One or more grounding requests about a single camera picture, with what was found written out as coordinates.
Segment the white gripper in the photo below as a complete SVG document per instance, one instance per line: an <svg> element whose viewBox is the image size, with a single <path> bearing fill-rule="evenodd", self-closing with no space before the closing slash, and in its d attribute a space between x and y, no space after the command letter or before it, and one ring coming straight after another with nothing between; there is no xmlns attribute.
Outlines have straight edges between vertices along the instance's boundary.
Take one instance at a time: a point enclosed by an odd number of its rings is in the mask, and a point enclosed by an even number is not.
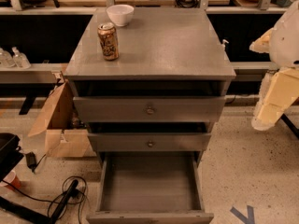
<svg viewBox="0 0 299 224"><path fill-rule="evenodd" d="M269 52L273 29L253 41L249 49L257 53ZM281 68L265 74L259 90L251 125L255 130L266 131L274 127L284 112L299 98L299 70Z"/></svg>

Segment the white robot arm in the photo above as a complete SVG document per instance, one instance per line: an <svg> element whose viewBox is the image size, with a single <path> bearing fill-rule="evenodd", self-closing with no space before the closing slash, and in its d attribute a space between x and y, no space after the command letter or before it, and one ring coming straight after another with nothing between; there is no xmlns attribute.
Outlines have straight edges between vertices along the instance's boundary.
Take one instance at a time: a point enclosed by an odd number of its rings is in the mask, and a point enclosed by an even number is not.
<svg viewBox="0 0 299 224"><path fill-rule="evenodd" d="M299 98L299 1L293 2L273 28L252 42L249 49L268 53L278 70L264 75L251 125L266 131Z"/></svg>

